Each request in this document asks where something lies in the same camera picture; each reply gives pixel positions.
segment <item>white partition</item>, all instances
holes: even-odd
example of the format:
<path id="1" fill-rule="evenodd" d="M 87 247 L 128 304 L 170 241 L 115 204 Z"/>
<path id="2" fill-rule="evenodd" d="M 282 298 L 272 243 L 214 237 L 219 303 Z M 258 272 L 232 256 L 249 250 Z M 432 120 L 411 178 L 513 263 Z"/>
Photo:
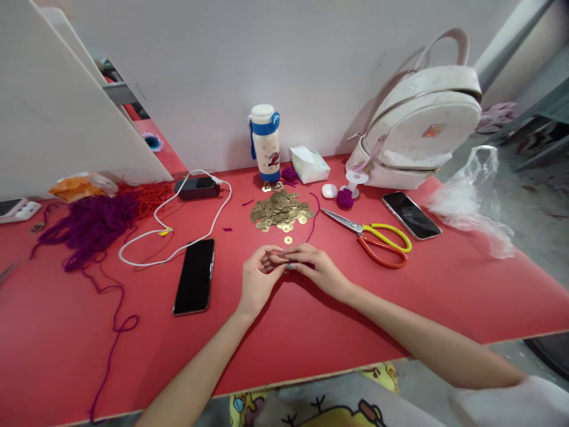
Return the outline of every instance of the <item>white partition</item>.
<path id="1" fill-rule="evenodd" d="M 0 58 L 0 199 L 52 197 L 82 171 L 171 179 L 31 2 L 0 2 Z"/>
<path id="2" fill-rule="evenodd" d="M 348 152 L 379 90 L 459 26 L 474 64 L 519 0 L 58 1 L 108 53 L 188 168 L 251 160 L 247 114 L 280 112 L 282 147 Z M 444 41 L 433 63 L 452 63 Z"/>

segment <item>tissue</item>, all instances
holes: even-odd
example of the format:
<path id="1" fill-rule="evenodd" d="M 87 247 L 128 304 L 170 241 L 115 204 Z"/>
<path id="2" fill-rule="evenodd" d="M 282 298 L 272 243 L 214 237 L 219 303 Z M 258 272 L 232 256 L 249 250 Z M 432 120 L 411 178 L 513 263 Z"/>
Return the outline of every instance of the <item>tissue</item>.
<path id="1" fill-rule="evenodd" d="M 330 175 L 330 166 L 318 151 L 312 151 L 304 145 L 290 149 L 290 157 L 298 177 L 303 184 L 325 181 Z"/>

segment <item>yellow scissors handle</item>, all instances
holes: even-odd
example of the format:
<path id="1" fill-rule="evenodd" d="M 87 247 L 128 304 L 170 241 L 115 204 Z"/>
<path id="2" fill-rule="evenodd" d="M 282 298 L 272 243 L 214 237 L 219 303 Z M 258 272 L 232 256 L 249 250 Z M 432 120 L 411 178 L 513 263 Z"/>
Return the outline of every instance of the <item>yellow scissors handle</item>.
<path id="1" fill-rule="evenodd" d="M 386 228 L 386 229 L 391 230 L 394 233 L 396 233 L 405 242 L 405 248 L 402 248 L 401 246 L 393 243 L 391 240 L 389 240 L 387 237 L 385 237 L 383 234 L 381 234 L 379 231 L 377 231 L 376 228 Z M 372 224 L 371 227 L 369 225 L 364 225 L 363 229 L 365 231 L 369 231 L 370 233 L 374 234 L 378 239 L 380 239 L 384 243 L 387 243 L 389 246 L 394 247 L 396 249 L 399 249 L 403 253 L 409 253 L 409 252 L 411 252 L 411 249 L 413 248 L 413 246 L 411 245 L 411 240 L 409 240 L 407 235 L 404 232 L 402 232 L 401 230 L 399 230 L 398 228 L 392 227 L 389 224 Z"/>

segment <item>scissors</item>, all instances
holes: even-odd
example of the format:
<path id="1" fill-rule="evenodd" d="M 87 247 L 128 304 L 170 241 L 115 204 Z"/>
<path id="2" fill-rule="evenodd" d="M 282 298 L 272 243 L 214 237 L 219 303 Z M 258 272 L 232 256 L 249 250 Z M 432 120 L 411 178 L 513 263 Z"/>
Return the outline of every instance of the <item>scissors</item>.
<path id="1" fill-rule="evenodd" d="M 391 225 L 388 225 L 388 224 L 371 224 L 371 226 L 360 225 L 360 224 L 357 224 L 353 221 L 350 221 L 347 218 L 344 218 L 343 216 L 338 215 L 337 213 L 330 212 L 327 209 L 320 209 L 320 210 L 323 211 L 323 213 L 328 215 L 330 218 L 335 219 L 340 224 L 344 225 L 346 228 L 349 228 L 350 230 L 354 231 L 358 235 L 357 242 L 364 249 L 364 251 L 369 255 L 369 257 L 372 260 L 374 260 L 377 264 L 379 264 L 383 267 L 391 268 L 391 269 L 400 269 L 400 268 L 405 267 L 405 265 L 407 264 L 407 255 L 406 254 L 408 252 L 410 252 L 412 249 L 411 241 L 405 235 L 405 233 L 403 233 L 398 228 L 392 227 Z M 383 234 L 381 234 L 379 231 L 377 231 L 376 228 L 386 228 L 386 229 L 391 230 L 394 233 L 396 233 L 405 242 L 405 248 L 402 248 L 399 245 L 396 245 L 395 243 L 393 243 L 391 240 L 389 240 L 387 237 L 385 237 Z M 367 237 L 362 236 L 364 231 L 369 231 L 370 233 L 372 233 L 373 235 L 378 237 L 381 241 L 371 240 L 371 239 L 368 239 Z M 378 246 L 382 249 L 388 250 L 390 252 L 393 252 L 393 253 L 399 255 L 399 257 L 401 258 L 401 262 L 398 264 L 393 264 L 393 263 L 390 263 L 387 261 L 383 261 L 375 253 L 373 253 L 373 251 L 371 250 L 369 245 Z"/>
<path id="2" fill-rule="evenodd" d="M 12 264 L 10 267 L 8 267 L 2 273 L 0 273 L 0 283 L 2 283 L 2 281 L 4 281 L 6 276 L 8 276 L 10 274 L 10 271 L 12 271 L 14 269 L 14 267 L 16 267 L 16 265 L 18 265 L 18 263 Z"/>

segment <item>white backpack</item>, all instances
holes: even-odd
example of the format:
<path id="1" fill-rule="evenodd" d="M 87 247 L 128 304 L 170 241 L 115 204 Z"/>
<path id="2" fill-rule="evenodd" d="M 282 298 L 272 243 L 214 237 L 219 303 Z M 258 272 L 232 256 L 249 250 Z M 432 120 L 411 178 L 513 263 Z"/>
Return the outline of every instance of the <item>white backpack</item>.
<path id="1" fill-rule="evenodd" d="M 458 43 L 458 64 L 418 70 L 444 37 Z M 474 132 L 481 113 L 476 71 L 465 66 L 468 48 L 468 36 L 460 28 L 451 28 L 425 48 L 379 106 L 346 171 L 365 170 L 369 186 L 411 190 L 452 158 Z"/>

